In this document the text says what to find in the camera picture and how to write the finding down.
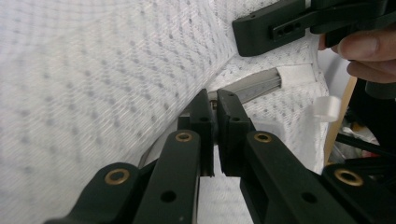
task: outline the finger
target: finger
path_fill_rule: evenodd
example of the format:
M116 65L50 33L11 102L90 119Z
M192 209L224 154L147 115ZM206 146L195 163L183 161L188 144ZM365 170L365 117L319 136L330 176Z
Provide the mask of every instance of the finger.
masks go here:
M332 46L332 51L338 53L338 45Z
M353 77L359 77L367 81L377 83L396 82L396 76L375 70L374 68L358 62L350 63L346 70Z
M396 29L360 31L341 40L338 53L349 60L379 62L396 59Z
M368 67L396 76L396 60L384 62L360 62Z
M326 37L325 35L321 35L319 38L319 47L318 50L326 49Z

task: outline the mounting hole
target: mounting hole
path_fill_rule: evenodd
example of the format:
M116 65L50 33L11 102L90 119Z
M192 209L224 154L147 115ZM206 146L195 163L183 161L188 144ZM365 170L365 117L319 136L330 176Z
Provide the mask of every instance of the mounting hole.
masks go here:
M283 32L285 34L290 34L291 32L294 31L294 26L293 25L287 25L285 28L283 28Z
M334 171L334 175L338 180L350 186L359 187L363 185L363 179L350 170L337 169Z
M129 178L129 171L125 169L115 169L107 173L105 182L108 185L120 185Z
M304 201L306 201L308 203L317 203L318 202L317 197L310 192L302 193L301 197L304 199Z
M171 203L176 199L176 194L172 190L168 190L161 195L161 201Z
M178 133L176 135L176 140L178 142L190 142L192 139L192 135L190 133Z
M254 139L259 142L269 143L272 141L272 137L266 133L256 133Z
M208 122L209 121L209 118L200 118L199 119L201 122Z

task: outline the wooden stick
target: wooden stick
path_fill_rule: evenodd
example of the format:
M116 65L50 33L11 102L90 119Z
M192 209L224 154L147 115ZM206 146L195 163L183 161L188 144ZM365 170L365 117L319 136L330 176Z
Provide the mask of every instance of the wooden stick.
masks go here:
M355 89L357 80L358 79L356 77L351 77L349 79L348 83L346 84L346 89L344 90L343 99L341 100L341 109L338 120L330 124L330 128L326 136L326 141L324 143L324 165L328 164L328 160L335 143L335 138L337 137L338 131L340 130L344 115L347 112L347 106L349 104L350 97L352 96L352 92Z

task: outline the white fabric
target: white fabric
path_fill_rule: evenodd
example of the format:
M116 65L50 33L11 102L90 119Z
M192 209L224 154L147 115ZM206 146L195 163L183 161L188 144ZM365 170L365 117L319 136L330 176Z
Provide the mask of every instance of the white fabric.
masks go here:
M327 94L317 39L237 55L231 22L274 2L0 1L1 223L66 215L100 168L137 165L201 88L279 66L313 64L316 82L245 108L253 119L280 123L287 146L318 171L325 125L312 129L308 150L299 142L304 127L318 126L306 109ZM201 223L251 222L242 198L233 199L236 181L204 183L200 202L211 203L200 205Z
M277 68L277 72L282 78L282 88L316 82L311 64L282 66Z

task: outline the white textured fabric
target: white textured fabric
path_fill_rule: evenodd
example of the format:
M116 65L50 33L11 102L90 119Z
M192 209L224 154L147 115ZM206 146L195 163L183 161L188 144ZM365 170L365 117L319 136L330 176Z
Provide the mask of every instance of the white textured fabric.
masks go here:
M278 66L315 67L312 35L262 56L237 56L231 22L274 2L1 1L1 223L66 215L100 168L137 165L203 87L213 91ZM281 123L288 147L318 165L325 127L311 151L298 142L311 118L305 110L327 94L314 72L315 83L245 107L254 119ZM235 184L220 176L203 181L200 197L211 195L211 203L200 205L201 223L251 222L241 197L232 198Z

